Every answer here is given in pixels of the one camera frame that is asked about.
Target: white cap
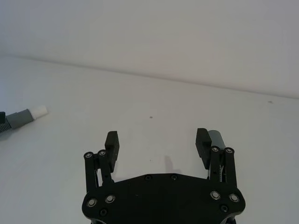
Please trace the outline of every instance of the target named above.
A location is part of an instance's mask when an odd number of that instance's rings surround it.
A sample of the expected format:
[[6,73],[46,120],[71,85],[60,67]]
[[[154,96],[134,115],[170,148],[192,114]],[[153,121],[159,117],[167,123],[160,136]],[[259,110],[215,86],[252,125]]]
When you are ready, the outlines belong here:
[[47,108],[45,106],[37,106],[31,109],[28,109],[34,120],[48,114]]

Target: white wall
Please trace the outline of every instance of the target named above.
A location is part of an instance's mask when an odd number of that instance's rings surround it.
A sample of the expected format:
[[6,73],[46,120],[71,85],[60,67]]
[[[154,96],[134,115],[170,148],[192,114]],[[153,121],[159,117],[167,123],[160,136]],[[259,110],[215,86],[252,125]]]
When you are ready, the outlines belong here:
[[299,98],[296,0],[1,0],[7,54]]
[[0,137],[0,223],[88,224],[83,154],[102,149],[110,130],[120,137],[116,181],[160,172],[206,178],[198,127],[219,130],[236,151],[247,203],[238,223],[298,222],[298,100],[2,58],[0,105],[50,112]]

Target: white cylindrical object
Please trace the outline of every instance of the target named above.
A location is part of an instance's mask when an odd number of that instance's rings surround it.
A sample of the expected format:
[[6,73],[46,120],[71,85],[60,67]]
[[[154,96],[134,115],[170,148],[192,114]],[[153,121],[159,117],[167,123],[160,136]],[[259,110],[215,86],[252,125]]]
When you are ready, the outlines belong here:
[[34,120],[48,114],[46,106],[37,106],[31,109],[28,109]]

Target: screw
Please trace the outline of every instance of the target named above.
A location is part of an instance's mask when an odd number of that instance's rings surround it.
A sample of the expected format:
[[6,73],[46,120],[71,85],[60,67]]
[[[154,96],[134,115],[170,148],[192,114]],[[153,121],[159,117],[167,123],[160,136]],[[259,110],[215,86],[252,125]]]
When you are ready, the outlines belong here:
[[90,158],[91,156],[92,156],[91,153],[87,153],[87,154],[85,155],[86,158]]
[[223,204],[222,206],[220,206],[220,210],[223,212],[228,212],[228,207]]
[[240,201],[239,197],[235,194],[229,195],[229,199],[233,202],[239,202]]
[[97,199],[92,198],[87,202],[87,206],[93,207],[93,206],[95,206],[96,203],[97,203]]
[[210,196],[214,199],[214,200],[219,200],[220,199],[220,194],[217,191],[212,191],[210,193]]
[[104,216],[107,215],[107,213],[108,213],[107,209],[102,209],[102,210],[100,211],[100,216],[104,217]]
[[151,178],[152,178],[151,175],[146,175],[146,176],[145,176],[145,180],[146,180],[146,181],[150,181]]
[[172,175],[170,176],[170,178],[173,179],[173,180],[175,181],[175,180],[178,178],[178,176],[175,175],[175,174],[172,174]]
[[110,203],[114,202],[114,200],[115,200],[115,196],[114,195],[108,195],[106,197],[106,199],[105,199],[105,202],[108,203],[108,204],[110,204]]
[[233,150],[232,150],[231,148],[227,148],[227,149],[225,149],[225,151],[226,151],[227,153],[233,153]]

